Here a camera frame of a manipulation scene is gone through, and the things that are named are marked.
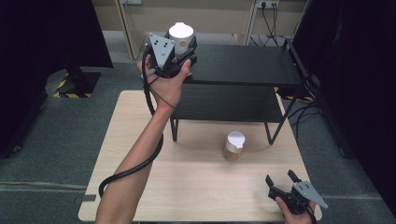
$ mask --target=black shelf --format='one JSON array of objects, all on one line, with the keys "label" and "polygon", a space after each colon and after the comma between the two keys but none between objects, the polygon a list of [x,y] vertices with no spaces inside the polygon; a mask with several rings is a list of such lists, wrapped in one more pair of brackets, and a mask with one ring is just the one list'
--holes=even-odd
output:
[{"label": "black shelf", "polygon": [[[273,144],[295,100],[304,89],[305,70],[290,41],[281,48],[201,45],[198,63],[183,85],[182,98],[170,118],[177,140],[180,119],[263,122]],[[282,114],[274,87],[296,90]],[[270,134],[268,123],[278,123]]]}]

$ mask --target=shelf leg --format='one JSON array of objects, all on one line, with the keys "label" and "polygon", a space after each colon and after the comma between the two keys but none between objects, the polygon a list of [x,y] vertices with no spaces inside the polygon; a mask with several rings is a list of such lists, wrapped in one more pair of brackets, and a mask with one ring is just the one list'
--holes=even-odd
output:
[{"label": "shelf leg", "polygon": [[298,98],[298,97],[301,95],[301,93],[303,92],[303,89],[304,89],[304,85],[301,85],[301,86],[297,89],[297,91],[294,93],[293,99],[291,99],[291,102],[290,102],[288,108],[285,110],[285,114],[283,115],[282,119],[280,120],[279,125],[277,125],[277,128],[276,128],[276,131],[275,131],[275,133],[274,133],[274,136],[271,137],[270,129],[268,128],[268,124],[267,124],[267,122],[264,122],[265,131],[267,131],[268,143],[269,143],[270,145],[272,145],[272,144],[275,142],[275,140],[276,140],[276,138],[277,138],[277,135],[279,134],[280,129],[281,129],[282,126],[283,126],[283,123],[284,123],[285,120],[288,118],[289,113],[290,113],[291,109],[292,109],[293,106],[294,106],[294,103],[296,102],[297,98]]},{"label": "shelf leg", "polygon": [[173,116],[169,119],[171,122],[171,129],[172,129],[172,137],[174,142],[177,141],[177,131],[178,131],[178,119],[175,119]]}]

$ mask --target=power outlet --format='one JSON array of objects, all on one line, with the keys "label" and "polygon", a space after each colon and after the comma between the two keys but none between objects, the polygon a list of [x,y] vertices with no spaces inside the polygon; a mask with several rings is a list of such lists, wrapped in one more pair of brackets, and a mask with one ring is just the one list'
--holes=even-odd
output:
[{"label": "power outlet", "polygon": [[265,3],[265,9],[279,7],[279,0],[264,0],[264,1],[259,1],[259,3],[257,4],[257,8],[262,8],[263,2]]}]

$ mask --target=right hand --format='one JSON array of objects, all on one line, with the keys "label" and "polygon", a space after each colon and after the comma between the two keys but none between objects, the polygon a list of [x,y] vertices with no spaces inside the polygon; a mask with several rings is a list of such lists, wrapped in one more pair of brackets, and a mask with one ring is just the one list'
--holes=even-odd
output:
[{"label": "right hand", "polygon": [[[311,216],[306,211],[300,215],[294,215],[281,198],[276,197],[276,203],[282,211],[283,217],[285,217],[286,224],[312,224]],[[312,208],[312,212],[315,212],[316,204],[311,201],[309,202],[309,206]]]},{"label": "right hand", "polygon": [[[148,55],[146,61],[144,62],[146,71],[148,71],[151,68],[150,57],[151,56]],[[143,69],[143,62],[138,63],[137,68],[141,72]],[[157,102],[157,109],[173,110],[173,108],[170,105],[176,106],[178,104],[181,98],[181,87],[183,85],[184,79],[190,73],[190,68],[191,68],[191,60],[187,60],[181,67],[181,70],[178,73],[178,75],[172,78],[160,77],[158,78],[158,80],[154,81],[150,85],[150,88],[155,91],[155,93],[153,93],[153,96],[155,98],[155,101]],[[152,80],[156,79],[157,77],[158,77],[157,75],[149,76],[148,83],[150,83]]]}]

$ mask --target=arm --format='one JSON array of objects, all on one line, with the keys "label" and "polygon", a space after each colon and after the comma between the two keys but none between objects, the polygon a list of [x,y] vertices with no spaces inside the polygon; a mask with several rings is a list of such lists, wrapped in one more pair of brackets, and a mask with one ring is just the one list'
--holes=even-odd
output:
[{"label": "arm", "polygon": [[[148,56],[145,61],[146,71],[149,70],[149,59],[150,57]],[[115,174],[135,167],[155,151],[163,129],[174,110],[170,105],[176,106],[180,100],[181,86],[183,80],[190,72],[190,64],[190,60],[186,61],[177,76],[159,78],[150,85],[156,92],[153,94],[157,102],[156,112],[117,168]],[[137,67],[142,71],[142,63],[139,63]],[[155,77],[155,75],[148,77],[148,82]],[[151,165],[137,173],[114,181],[106,187],[96,213],[96,223],[132,222],[140,197],[149,179]]]},{"label": "arm", "polygon": [[[283,202],[283,200],[279,197],[276,197],[276,203],[279,206],[279,209],[283,213],[283,217],[285,217],[285,224],[311,224],[311,217],[307,212],[304,212],[298,216],[292,214],[289,211],[288,206]],[[312,208],[312,212],[315,212],[315,203],[309,202],[309,206]]]}]

